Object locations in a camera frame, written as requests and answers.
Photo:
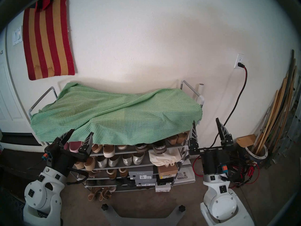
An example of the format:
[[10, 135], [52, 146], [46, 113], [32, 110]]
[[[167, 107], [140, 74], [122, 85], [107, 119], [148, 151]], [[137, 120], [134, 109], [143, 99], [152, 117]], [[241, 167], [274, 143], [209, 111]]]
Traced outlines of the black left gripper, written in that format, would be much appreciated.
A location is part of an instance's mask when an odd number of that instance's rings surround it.
[[63, 148], [74, 131], [75, 129], [69, 130], [60, 137], [57, 137], [54, 140], [54, 143], [48, 145], [44, 150], [42, 160], [46, 161], [47, 167], [58, 171], [64, 176], [68, 176], [70, 172], [77, 172], [80, 175], [87, 176], [88, 173], [86, 171], [74, 169], [73, 166], [76, 162], [87, 161], [88, 156], [92, 152], [94, 133], [91, 132], [83, 142], [82, 146], [78, 149], [78, 153], [74, 153]]

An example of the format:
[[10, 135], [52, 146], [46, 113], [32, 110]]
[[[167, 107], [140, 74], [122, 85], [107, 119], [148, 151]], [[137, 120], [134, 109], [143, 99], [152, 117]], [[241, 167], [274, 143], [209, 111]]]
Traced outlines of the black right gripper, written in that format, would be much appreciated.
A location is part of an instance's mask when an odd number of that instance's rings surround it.
[[[204, 175], [224, 174], [228, 172], [227, 164], [230, 162], [229, 152], [234, 151], [234, 142], [232, 135], [228, 132], [225, 126], [220, 123], [218, 118], [216, 118], [216, 123], [221, 140], [221, 146], [200, 148], [197, 141], [195, 121], [193, 121], [192, 127], [189, 131], [189, 155], [199, 155], [192, 164], [192, 170], [198, 177], [203, 177]], [[194, 169], [195, 162], [198, 159], [202, 160], [203, 174], [198, 174]]]

